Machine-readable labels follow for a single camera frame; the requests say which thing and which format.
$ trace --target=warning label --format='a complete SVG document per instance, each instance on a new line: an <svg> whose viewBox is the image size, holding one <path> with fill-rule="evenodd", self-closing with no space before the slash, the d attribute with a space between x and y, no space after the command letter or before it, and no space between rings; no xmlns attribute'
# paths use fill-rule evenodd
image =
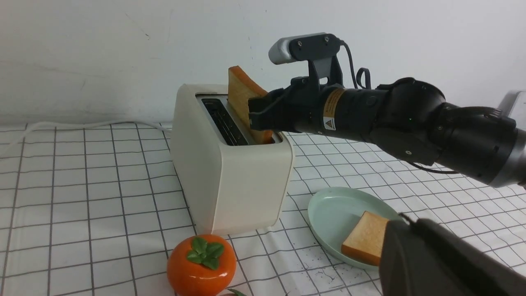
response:
<svg viewBox="0 0 526 296"><path fill-rule="evenodd" d="M341 98L341 95L345 92L345 89L339 88L334 90L325 101L325 107L323 108L323 127L326 130L335 131L336 125L334 122L334 116L336 112L336 106Z"/></svg>
<svg viewBox="0 0 526 296"><path fill-rule="evenodd" d="M323 117L323 127L326 130L335 131L334 118L333 117Z"/></svg>

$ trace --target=toaster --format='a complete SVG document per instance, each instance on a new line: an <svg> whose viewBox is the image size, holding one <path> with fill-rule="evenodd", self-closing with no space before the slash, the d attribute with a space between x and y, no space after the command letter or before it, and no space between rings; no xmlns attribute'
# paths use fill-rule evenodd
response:
<svg viewBox="0 0 526 296"><path fill-rule="evenodd" d="M177 91L170 153L198 234L273 226L287 193L294 150L283 133L256 144L228 104L228 86Z"/></svg>

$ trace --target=light green plate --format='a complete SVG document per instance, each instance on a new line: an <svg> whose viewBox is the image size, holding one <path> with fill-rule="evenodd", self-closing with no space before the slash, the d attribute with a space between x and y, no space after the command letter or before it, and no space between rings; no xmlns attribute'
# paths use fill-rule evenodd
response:
<svg viewBox="0 0 526 296"><path fill-rule="evenodd" d="M378 267L353 260L340 252L341 244L354 229L364 211L389 220L401 217L379 198L351 188L331 187L318 191L310 200L310 227L321 246L333 257L358 268L378 270Z"/></svg>

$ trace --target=white tablecloth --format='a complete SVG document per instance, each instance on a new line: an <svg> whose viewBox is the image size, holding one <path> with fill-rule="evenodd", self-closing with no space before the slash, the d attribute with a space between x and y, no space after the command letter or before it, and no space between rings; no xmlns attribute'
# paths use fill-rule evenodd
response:
<svg viewBox="0 0 526 296"><path fill-rule="evenodd" d="M25 126L4 126L0 149ZM277 225L227 237L231 285L246 295L380 295L377 272L331 258L307 226L312 194L371 193L408 216L432 218L526 274L526 192L461 175L429 174L374 145L292 134L296 161ZM41 130L0 160L4 296L173 295L166 260L194 235L169 155L169 134L118 124Z"/></svg>

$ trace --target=white wall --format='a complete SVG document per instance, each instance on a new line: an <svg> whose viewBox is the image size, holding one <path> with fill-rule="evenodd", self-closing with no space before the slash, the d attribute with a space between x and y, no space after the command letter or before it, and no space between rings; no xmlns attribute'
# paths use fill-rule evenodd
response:
<svg viewBox="0 0 526 296"><path fill-rule="evenodd" d="M525 13L524 0L2 0L0 121L171 121L182 83L227 83L230 66L267 90L306 75L267 51L323 31L373 86L413 76L452 103L497 106L526 88Z"/></svg>

